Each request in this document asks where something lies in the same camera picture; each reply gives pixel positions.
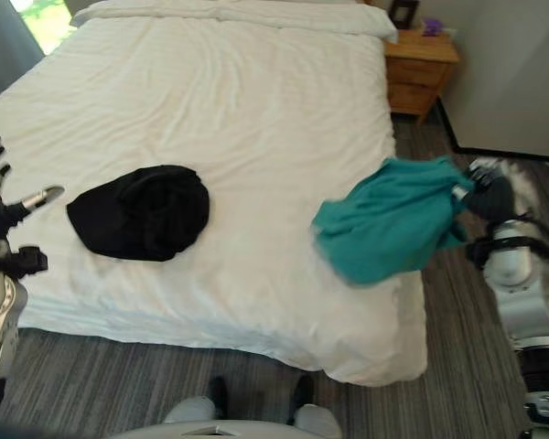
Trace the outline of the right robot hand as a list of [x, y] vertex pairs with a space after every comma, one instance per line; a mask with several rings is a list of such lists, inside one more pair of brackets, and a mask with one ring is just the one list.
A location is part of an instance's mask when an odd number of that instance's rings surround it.
[[474, 183], [473, 189], [455, 185], [452, 195], [483, 220], [503, 222], [514, 218], [515, 193], [504, 165], [505, 162], [498, 158], [475, 159], [465, 174]]

